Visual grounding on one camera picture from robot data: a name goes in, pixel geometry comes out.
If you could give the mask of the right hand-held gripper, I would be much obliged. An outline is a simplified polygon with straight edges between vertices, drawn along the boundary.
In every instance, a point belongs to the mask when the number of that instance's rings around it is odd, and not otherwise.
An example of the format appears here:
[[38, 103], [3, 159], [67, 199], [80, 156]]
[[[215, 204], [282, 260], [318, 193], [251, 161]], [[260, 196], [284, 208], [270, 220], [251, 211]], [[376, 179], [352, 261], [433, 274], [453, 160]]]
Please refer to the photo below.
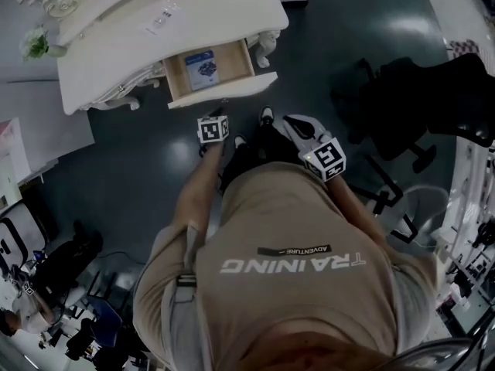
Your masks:
[[337, 138], [314, 117], [291, 114], [282, 118], [282, 125], [299, 150], [302, 164], [321, 182], [346, 170], [347, 157]]

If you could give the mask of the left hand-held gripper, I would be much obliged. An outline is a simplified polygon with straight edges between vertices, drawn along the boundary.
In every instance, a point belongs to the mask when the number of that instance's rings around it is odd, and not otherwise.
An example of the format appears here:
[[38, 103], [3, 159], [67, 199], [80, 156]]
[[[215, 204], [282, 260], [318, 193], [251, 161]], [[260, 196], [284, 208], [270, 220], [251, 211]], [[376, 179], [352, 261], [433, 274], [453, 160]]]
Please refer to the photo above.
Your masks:
[[222, 107], [197, 119], [197, 135], [201, 145], [224, 141], [229, 135], [228, 117]]

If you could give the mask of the wooden drawer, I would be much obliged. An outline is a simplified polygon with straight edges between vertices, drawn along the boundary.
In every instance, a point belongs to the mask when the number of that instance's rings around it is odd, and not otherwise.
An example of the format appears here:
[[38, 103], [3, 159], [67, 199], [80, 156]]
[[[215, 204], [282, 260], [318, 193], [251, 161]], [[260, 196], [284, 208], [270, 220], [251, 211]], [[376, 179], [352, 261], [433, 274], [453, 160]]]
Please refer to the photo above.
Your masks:
[[[192, 91], [186, 72], [184, 58], [195, 53], [212, 50], [220, 82], [218, 85]], [[166, 78], [172, 101], [170, 109], [188, 107], [211, 100], [247, 97], [268, 89], [277, 79], [275, 72], [259, 74], [254, 67], [244, 40], [208, 46], [171, 56], [164, 61]]]

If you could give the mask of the person's right forearm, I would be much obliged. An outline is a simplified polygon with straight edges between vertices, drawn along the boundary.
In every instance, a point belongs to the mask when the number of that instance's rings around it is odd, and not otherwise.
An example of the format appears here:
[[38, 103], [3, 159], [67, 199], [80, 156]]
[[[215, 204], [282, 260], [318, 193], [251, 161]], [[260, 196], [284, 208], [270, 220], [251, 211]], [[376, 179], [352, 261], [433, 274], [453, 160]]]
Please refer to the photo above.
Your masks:
[[357, 198], [344, 179], [338, 175], [327, 181], [326, 187], [329, 197], [345, 219], [368, 235], [376, 244], [385, 248], [387, 246], [386, 236], [378, 221]]

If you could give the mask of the person's left forearm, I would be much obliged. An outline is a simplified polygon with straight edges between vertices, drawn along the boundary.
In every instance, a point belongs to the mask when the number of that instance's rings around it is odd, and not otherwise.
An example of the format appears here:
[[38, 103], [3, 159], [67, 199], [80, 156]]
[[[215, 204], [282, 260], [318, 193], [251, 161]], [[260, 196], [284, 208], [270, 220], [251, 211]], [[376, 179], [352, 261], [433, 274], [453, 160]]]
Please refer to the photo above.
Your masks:
[[193, 226], [201, 243], [206, 239], [223, 153], [223, 142], [214, 143], [207, 149], [186, 180], [172, 219], [174, 224]]

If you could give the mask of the white ornate dressing table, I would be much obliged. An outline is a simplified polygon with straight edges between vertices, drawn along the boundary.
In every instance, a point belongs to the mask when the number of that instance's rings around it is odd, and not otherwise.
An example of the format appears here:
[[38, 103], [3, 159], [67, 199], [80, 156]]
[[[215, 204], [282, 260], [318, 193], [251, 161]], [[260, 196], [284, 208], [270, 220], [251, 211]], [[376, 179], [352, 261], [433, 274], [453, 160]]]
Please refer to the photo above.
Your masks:
[[166, 78], [166, 59], [241, 39], [254, 72], [271, 72], [268, 56], [288, 26], [280, 0], [170, 0], [182, 9], [154, 36], [142, 27], [159, 1], [80, 0], [60, 23], [59, 42], [67, 54], [57, 66], [66, 114], [138, 108], [131, 91], [158, 86]]

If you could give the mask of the person's black trousers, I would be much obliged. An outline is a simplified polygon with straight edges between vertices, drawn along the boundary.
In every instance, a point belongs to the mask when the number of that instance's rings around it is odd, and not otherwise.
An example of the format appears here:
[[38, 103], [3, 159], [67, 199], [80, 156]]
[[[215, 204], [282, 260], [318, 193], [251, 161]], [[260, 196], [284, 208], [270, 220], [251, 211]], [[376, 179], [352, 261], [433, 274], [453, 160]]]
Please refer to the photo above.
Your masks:
[[267, 163], [286, 162], [302, 165], [298, 153], [294, 143], [276, 127], [263, 124], [250, 141], [235, 149], [221, 175], [220, 191], [225, 192], [227, 187], [245, 172]]

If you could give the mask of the blue booklet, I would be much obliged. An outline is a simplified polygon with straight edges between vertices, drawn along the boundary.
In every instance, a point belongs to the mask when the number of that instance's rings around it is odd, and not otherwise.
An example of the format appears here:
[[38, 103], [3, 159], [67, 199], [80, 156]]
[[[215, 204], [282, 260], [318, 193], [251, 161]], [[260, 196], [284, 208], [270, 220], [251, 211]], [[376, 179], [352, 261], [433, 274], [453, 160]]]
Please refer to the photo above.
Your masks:
[[218, 85], [220, 82], [213, 51], [207, 50], [184, 58], [192, 91]]

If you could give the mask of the clear label sheet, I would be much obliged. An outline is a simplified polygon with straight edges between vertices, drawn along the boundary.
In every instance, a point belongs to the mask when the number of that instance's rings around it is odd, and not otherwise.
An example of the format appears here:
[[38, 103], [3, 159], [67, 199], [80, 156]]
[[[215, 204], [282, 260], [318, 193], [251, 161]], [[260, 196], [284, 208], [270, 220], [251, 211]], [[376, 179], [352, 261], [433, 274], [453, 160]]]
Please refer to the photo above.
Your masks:
[[181, 11], [181, 7], [170, 0], [159, 1], [153, 6], [152, 16], [147, 18], [142, 29], [157, 36]]

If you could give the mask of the black office chair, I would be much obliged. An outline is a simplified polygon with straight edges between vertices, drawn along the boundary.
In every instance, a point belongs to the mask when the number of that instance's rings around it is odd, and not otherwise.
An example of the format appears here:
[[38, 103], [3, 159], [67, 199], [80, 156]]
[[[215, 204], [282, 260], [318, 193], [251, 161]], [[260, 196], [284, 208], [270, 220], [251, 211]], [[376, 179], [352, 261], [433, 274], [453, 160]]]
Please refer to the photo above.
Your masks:
[[418, 146], [425, 133], [465, 138], [484, 148], [495, 142], [495, 77], [475, 53], [430, 67], [405, 57], [378, 71], [366, 59], [355, 68], [366, 73], [367, 82], [354, 93], [334, 87], [330, 96], [350, 127], [349, 141], [358, 145], [369, 138], [383, 160], [412, 151], [413, 170], [422, 172], [437, 152], [435, 146]]

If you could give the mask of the grey chair with black base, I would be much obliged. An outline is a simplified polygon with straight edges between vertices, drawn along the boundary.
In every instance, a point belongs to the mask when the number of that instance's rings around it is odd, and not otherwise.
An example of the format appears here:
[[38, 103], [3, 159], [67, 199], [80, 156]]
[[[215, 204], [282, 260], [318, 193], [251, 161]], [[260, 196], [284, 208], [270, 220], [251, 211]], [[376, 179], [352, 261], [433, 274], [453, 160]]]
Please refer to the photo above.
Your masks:
[[378, 219], [386, 234], [402, 243], [415, 242], [430, 232], [434, 218], [442, 214], [449, 203], [449, 194], [433, 185], [414, 185], [402, 189], [373, 159], [365, 159], [384, 181], [376, 193], [364, 192], [367, 208]]

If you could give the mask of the person's beige printed t-shirt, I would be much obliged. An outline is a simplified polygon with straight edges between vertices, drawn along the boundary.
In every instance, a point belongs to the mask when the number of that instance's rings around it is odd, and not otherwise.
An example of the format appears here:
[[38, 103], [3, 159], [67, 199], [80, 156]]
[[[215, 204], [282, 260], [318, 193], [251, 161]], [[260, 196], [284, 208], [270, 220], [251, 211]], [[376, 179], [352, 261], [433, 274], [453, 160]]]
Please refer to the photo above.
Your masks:
[[300, 166], [237, 177], [216, 233], [201, 243], [198, 231], [189, 219], [160, 231], [135, 289], [134, 327], [173, 371], [234, 371], [283, 322], [319, 322], [389, 356], [428, 331], [435, 258], [375, 243]]

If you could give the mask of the cluttered white workbench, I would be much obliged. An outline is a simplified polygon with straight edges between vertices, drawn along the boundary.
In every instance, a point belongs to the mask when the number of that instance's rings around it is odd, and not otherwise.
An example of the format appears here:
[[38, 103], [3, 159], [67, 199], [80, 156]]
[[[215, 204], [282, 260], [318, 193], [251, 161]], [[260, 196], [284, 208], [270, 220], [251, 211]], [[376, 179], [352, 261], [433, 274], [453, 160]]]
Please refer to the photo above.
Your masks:
[[483, 148], [458, 138], [441, 228], [446, 299], [464, 332], [487, 312], [495, 312], [495, 142]]

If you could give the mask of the blue chair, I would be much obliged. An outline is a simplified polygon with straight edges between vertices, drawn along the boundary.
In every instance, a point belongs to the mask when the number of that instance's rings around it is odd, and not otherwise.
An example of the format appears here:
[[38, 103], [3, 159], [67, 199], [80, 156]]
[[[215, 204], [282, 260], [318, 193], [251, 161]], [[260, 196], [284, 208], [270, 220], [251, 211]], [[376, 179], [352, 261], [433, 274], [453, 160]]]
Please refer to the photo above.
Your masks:
[[87, 301], [96, 317], [91, 326], [94, 340], [102, 347], [114, 348], [122, 326], [121, 316], [102, 297], [88, 295]]

